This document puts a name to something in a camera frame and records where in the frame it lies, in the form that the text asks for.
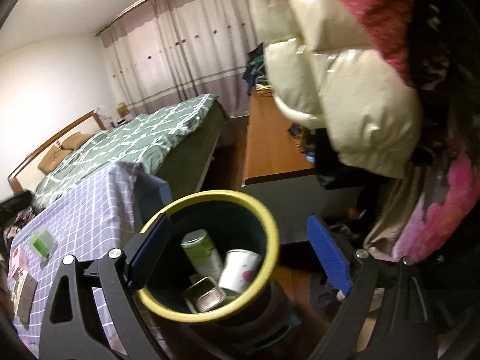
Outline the wooden desk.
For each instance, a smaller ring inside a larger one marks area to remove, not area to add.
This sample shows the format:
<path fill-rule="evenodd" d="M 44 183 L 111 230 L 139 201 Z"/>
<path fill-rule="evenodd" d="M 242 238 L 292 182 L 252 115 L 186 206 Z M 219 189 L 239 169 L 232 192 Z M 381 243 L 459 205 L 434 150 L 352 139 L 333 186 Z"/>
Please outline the wooden desk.
<path fill-rule="evenodd" d="M 278 110 L 270 92 L 253 90 L 249 111 L 243 186 L 314 173 L 288 133 L 291 122 Z"/>

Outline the cream puffer jacket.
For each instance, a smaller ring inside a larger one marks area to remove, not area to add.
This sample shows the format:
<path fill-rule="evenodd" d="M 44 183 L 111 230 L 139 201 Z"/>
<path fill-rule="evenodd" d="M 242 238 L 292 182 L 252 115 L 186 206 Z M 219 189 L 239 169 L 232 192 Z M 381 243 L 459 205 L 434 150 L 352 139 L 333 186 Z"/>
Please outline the cream puffer jacket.
<path fill-rule="evenodd" d="M 250 0 L 277 108 L 323 128 L 342 164 L 404 174 L 420 136 L 413 88 L 341 0 Z"/>

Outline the tissue box on far nightstand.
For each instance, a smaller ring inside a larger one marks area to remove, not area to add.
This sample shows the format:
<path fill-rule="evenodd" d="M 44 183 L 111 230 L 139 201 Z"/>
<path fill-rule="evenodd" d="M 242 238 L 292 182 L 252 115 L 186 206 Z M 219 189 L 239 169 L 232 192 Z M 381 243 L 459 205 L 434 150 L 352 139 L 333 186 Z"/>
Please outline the tissue box on far nightstand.
<path fill-rule="evenodd" d="M 116 106 L 116 112 L 120 119 L 124 119 L 129 115 L 129 109 L 124 102 L 120 102 Z"/>

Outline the pink strawberry milk carton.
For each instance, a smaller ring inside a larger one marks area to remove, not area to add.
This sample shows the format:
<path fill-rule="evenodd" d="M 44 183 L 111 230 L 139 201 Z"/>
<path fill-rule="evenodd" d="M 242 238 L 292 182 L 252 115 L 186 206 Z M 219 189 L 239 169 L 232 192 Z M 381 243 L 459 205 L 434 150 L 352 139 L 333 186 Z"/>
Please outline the pink strawberry milk carton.
<path fill-rule="evenodd" d="M 20 275 L 28 269 L 28 255 L 20 246 L 17 246 L 10 259 L 9 275 L 13 280 L 18 280 Z"/>

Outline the right brown pillow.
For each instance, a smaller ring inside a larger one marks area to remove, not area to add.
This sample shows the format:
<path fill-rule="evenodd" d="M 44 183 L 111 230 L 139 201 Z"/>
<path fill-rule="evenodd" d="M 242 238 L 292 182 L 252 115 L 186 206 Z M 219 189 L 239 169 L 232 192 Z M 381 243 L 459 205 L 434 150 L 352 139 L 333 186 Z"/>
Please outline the right brown pillow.
<path fill-rule="evenodd" d="M 61 143 L 61 147 L 63 150 L 78 150 L 92 136 L 93 134 L 89 133 L 74 133 Z"/>

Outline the silver foil tray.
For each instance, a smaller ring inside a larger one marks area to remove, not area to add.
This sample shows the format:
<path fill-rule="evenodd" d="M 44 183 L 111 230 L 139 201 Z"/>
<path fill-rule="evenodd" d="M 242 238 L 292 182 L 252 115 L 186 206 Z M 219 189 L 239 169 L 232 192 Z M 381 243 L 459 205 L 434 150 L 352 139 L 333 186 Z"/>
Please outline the silver foil tray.
<path fill-rule="evenodd" d="M 194 283 L 184 292 L 185 303 L 194 313 L 204 313 L 220 307 L 226 300 L 226 294 L 210 276 Z"/>

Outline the yellow rimmed trash bin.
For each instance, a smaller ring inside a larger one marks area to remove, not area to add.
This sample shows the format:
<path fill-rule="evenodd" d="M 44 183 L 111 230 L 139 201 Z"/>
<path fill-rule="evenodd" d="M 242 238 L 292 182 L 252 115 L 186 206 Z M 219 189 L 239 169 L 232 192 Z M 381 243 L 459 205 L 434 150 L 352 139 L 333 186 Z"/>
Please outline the yellow rimmed trash bin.
<path fill-rule="evenodd" d="M 258 320 L 271 302 L 271 276 L 279 253 L 278 226 L 258 199 L 231 190 L 193 193 L 160 210 L 171 234 L 145 286 L 137 291 L 148 311 L 180 323 Z M 189 287 L 213 279 L 227 297 L 193 312 Z"/>

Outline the white paper cup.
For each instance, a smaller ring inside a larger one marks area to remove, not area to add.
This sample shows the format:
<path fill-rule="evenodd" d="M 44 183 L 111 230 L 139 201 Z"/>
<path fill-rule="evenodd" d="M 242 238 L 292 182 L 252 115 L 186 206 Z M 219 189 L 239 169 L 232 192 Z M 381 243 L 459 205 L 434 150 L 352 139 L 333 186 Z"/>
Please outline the white paper cup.
<path fill-rule="evenodd" d="M 225 256 L 219 286 L 234 293 L 244 293 L 256 277 L 263 258 L 250 250 L 230 250 Z"/>

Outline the wooden bed headboard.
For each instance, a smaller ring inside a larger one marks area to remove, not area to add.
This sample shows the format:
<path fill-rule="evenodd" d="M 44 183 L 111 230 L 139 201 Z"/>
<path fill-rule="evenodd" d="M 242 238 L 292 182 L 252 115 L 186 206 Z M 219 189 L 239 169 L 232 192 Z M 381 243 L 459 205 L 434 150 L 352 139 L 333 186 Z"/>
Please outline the wooden bed headboard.
<path fill-rule="evenodd" d="M 74 120 L 38 146 L 15 167 L 7 177 L 10 189 L 15 195 L 21 194 L 24 190 L 34 192 L 45 177 L 45 174 L 38 169 L 38 164 L 51 147 L 55 146 L 56 143 L 62 143 L 74 133 L 96 133 L 105 129 L 106 127 L 96 111 L 89 111 L 80 116 L 80 118 Z"/>

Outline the green plaid duvet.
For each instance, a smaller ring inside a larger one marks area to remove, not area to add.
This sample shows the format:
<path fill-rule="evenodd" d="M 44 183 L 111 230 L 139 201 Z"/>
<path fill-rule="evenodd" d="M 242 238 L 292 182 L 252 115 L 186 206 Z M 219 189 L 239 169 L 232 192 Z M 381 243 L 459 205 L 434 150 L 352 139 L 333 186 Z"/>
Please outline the green plaid duvet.
<path fill-rule="evenodd" d="M 82 180 L 116 162 L 140 163 L 145 172 L 154 175 L 182 141 L 216 117 L 225 118 L 217 96 L 202 94 L 141 114 L 120 127 L 98 131 L 40 181 L 32 206 L 37 211 L 46 209 Z"/>

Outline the red knit garment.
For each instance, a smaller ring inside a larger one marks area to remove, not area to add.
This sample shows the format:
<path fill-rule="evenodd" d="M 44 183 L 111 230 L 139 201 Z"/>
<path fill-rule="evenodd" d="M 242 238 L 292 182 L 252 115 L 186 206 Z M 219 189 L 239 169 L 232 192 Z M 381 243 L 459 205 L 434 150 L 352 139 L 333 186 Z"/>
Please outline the red knit garment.
<path fill-rule="evenodd" d="M 412 87 L 408 67 L 407 30 L 413 0 L 341 0 L 364 27 L 384 60 Z"/>

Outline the clear bottle green cap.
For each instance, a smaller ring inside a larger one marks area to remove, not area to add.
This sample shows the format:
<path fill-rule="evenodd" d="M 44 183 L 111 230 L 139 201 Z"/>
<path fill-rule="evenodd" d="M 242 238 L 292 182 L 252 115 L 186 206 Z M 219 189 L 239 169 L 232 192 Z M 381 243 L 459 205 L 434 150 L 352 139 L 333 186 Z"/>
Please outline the clear bottle green cap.
<path fill-rule="evenodd" d="M 33 233 L 30 245 L 39 258 L 46 259 L 53 253 L 57 241 L 48 229 L 41 228 Z"/>

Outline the green label bottle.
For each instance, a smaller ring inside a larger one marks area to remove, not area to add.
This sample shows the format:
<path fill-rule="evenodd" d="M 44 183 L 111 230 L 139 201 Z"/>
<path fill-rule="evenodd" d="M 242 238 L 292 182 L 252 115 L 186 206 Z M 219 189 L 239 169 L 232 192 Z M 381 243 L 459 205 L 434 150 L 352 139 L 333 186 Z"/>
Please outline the green label bottle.
<path fill-rule="evenodd" d="M 206 230 L 187 233 L 181 241 L 181 247 L 199 275 L 219 281 L 224 269 L 223 261 Z"/>

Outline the clothes pile on desk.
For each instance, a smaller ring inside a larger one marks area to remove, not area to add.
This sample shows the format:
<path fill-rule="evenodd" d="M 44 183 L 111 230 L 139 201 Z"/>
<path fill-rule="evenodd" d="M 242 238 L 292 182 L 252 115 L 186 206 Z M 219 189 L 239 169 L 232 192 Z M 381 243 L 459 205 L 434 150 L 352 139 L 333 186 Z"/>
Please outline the clothes pile on desk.
<path fill-rule="evenodd" d="M 247 83 L 247 95 L 251 96 L 257 85 L 268 86 L 269 79 L 264 62 L 264 43 L 247 53 L 247 65 L 241 77 Z"/>

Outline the pink striped curtain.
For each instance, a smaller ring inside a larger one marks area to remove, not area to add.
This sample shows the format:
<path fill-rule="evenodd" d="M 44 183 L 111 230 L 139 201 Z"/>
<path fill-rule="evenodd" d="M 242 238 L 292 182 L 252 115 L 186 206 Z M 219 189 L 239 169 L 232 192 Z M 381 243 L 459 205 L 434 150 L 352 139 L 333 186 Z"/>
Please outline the pink striped curtain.
<path fill-rule="evenodd" d="M 242 76 L 259 43 L 248 0 L 146 0 L 99 38 L 115 102 L 134 114 L 202 94 L 228 116 L 247 114 Z"/>

